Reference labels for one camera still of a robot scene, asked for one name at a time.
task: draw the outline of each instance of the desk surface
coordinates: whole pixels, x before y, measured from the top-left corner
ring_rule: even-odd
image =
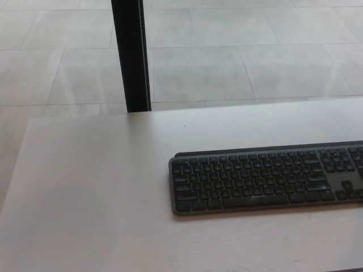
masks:
[[[363,208],[174,216],[177,152],[363,139],[363,100],[33,120],[0,217],[1,272],[363,267]]]

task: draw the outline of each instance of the key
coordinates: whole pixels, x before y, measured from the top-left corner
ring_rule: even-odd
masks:
[[[260,205],[282,205],[288,203],[289,198],[287,195],[261,195],[258,197],[223,199],[223,207],[225,209]]]

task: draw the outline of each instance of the table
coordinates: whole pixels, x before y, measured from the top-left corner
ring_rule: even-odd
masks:
[[[363,100],[32,120],[0,217],[1,272],[363,267],[363,208],[175,216],[177,152],[363,138]]]

